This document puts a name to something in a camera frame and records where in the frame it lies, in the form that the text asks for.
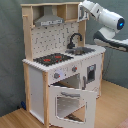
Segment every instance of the gray wall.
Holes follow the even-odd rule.
[[[43,2],[75,2],[79,0],[0,0],[0,116],[16,109],[25,101],[23,26],[20,4]],[[125,28],[116,39],[128,38],[127,0],[93,0],[122,15]],[[93,34],[101,28],[94,20],[87,22],[86,43],[94,44]],[[127,53],[106,48],[103,78],[128,88]]]

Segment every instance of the red burner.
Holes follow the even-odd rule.
[[[49,62],[49,61],[51,61],[51,59],[44,59],[44,61],[45,61],[45,62]]]
[[[62,58],[62,56],[55,56],[55,58]]]

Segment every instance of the faucet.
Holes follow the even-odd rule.
[[[70,43],[67,45],[67,48],[68,48],[68,49],[72,49],[73,47],[75,47],[75,44],[73,44],[73,42],[72,42],[73,37],[74,37],[75,35],[80,36],[80,41],[83,40],[83,39],[82,39],[82,35],[81,35],[80,33],[74,33],[74,34],[71,36],[71,38],[70,38]]]

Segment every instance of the stove top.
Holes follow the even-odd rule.
[[[73,59],[73,57],[70,57],[61,53],[54,53],[51,55],[36,58],[34,59],[34,62],[40,63],[48,67],[57,63],[67,61],[69,59]]]

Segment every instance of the oven door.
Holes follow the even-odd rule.
[[[94,128],[96,93],[92,91],[49,87],[50,124],[63,128]]]

